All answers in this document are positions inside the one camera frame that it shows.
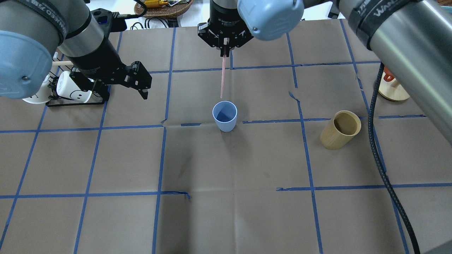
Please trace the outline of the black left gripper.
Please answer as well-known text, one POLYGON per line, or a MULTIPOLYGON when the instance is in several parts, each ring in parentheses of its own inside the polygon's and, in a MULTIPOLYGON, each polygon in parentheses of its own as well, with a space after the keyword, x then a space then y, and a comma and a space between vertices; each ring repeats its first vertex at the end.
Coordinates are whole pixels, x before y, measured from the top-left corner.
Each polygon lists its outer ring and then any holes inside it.
POLYGON ((86 56, 70 57, 70 61, 85 77, 95 81, 93 94, 104 102, 109 100, 110 85, 132 88, 144 100, 148 99, 152 76, 140 61, 126 65, 118 53, 90 53, 86 56))

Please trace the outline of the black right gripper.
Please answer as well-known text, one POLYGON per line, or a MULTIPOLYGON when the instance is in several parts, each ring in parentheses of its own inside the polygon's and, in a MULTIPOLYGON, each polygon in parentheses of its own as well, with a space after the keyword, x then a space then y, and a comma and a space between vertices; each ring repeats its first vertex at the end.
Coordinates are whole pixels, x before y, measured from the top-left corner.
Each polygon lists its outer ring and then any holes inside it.
POLYGON ((197 35, 226 58, 233 48, 240 48, 254 38, 238 10, 224 7, 210 7, 208 21, 197 25, 197 35))

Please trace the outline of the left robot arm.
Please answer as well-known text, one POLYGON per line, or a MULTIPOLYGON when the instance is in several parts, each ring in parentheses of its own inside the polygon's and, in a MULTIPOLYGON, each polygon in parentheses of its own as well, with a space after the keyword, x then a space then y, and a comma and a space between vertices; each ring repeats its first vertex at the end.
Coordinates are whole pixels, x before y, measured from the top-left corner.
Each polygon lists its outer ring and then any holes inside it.
POLYGON ((25 99, 41 88, 59 50, 73 64, 68 73, 75 88, 55 85, 60 97, 78 100, 86 93, 109 99, 109 85, 122 85, 148 98, 152 76, 140 61, 126 66, 109 41, 111 32, 124 31, 126 19, 142 13, 90 11, 87 0, 1 1, 1 96, 25 99))

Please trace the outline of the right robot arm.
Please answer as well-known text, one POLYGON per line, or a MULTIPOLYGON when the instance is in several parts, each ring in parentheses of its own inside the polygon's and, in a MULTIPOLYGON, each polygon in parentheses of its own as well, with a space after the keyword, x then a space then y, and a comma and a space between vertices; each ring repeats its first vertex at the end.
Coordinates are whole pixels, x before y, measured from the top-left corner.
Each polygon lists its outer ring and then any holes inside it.
MULTIPOLYGON (((278 39, 322 0, 212 0, 197 35, 228 57, 252 38, 278 39)), ((439 132, 452 138, 451 14, 434 0, 334 0, 349 28, 401 82, 439 132)))

